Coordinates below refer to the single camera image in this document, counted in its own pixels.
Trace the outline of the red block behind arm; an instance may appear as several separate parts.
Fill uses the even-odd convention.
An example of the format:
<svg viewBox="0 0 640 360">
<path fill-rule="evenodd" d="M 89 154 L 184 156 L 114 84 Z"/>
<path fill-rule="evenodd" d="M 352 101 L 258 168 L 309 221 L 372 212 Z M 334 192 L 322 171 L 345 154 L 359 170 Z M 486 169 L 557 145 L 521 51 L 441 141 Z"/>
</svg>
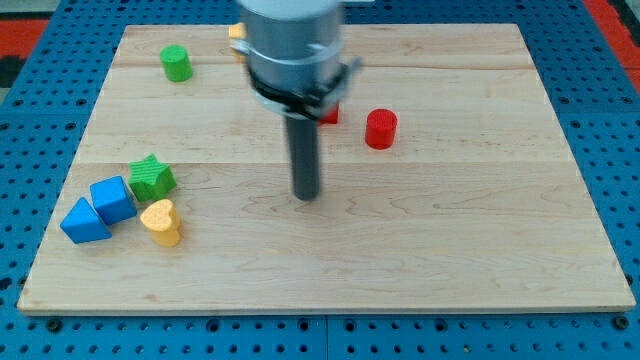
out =
<svg viewBox="0 0 640 360">
<path fill-rule="evenodd" d="M 339 114 L 340 114 L 340 104 L 337 103 L 336 105 L 333 106 L 333 108 L 324 117 L 322 117 L 319 120 L 319 124 L 320 125 L 325 125 L 325 124 L 335 125 L 339 121 Z"/>
</svg>

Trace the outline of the grey cylindrical robot arm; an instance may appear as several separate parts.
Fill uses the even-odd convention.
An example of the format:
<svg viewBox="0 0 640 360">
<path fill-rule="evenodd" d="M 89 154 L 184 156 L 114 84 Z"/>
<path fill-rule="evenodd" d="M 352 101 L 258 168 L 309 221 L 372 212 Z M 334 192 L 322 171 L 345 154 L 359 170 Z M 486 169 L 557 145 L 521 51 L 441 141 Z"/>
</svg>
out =
<svg viewBox="0 0 640 360">
<path fill-rule="evenodd" d="M 343 63 L 339 0 L 238 0 L 244 55 L 259 102 L 294 119 L 318 120 L 346 95 L 362 59 Z"/>
</svg>

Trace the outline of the yellow block behind arm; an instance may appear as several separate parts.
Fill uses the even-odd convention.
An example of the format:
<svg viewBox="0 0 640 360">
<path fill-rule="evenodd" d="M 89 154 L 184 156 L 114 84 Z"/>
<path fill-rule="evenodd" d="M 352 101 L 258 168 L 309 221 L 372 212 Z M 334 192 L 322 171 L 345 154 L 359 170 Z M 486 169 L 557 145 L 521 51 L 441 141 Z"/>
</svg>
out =
<svg viewBox="0 0 640 360">
<path fill-rule="evenodd" d="M 245 37 L 246 37 L 246 30 L 243 22 L 238 22 L 229 27 L 228 38 L 229 38 L 231 52 L 234 55 L 234 57 L 240 62 L 245 61 L 245 55 L 236 49 L 236 44 L 239 40 L 244 40 Z"/>
</svg>

